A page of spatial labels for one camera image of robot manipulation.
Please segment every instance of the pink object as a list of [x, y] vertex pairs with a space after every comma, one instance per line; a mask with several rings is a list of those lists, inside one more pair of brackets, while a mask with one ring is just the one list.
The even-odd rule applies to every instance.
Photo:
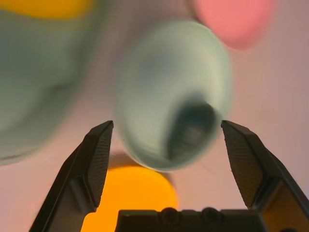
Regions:
[[199, 20], [227, 46], [244, 50], [265, 32], [274, 0], [195, 0]]

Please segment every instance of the screw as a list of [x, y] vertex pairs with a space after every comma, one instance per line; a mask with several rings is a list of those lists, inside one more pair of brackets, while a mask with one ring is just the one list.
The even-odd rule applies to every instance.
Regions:
[[202, 218], [204, 222], [214, 225], [220, 225], [223, 221], [223, 215], [214, 208], [203, 209]]
[[174, 208], [166, 208], [160, 213], [161, 221], [166, 226], [174, 226], [180, 222], [180, 214]]

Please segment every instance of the green plastic object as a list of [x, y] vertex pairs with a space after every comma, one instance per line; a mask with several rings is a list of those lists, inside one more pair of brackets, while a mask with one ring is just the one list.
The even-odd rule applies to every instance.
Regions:
[[128, 154], [162, 172], [196, 161], [230, 108], [230, 61], [219, 39], [191, 19], [142, 35], [118, 67], [115, 128]]
[[0, 165], [34, 154], [62, 122], [106, 16], [101, 2], [66, 21], [0, 11]]

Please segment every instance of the yellow object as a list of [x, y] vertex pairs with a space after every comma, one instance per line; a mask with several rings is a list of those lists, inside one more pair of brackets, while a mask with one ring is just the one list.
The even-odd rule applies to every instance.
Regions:
[[67, 19], [85, 14], [92, 0], [0, 0], [0, 9], [47, 19]]
[[121, 209], [177, 208], [173, 186], [161, 174], [139, 166], [107, 172], [97, 212], [86, 216], [81, 232], [114, 232]]

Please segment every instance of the blurry green object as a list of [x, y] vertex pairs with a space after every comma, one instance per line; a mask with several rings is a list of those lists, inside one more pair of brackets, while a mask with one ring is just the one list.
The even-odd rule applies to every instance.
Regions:
[[0, 165], [33, 154], [63, 120], [103, 22], [53, 21], [0, 12]]
[[158, 26], [118, 70], [115, 125], [135, 161], [171, 171], [205, 154], [232, 97], [227, 52], [207, 27], [190, 19]]

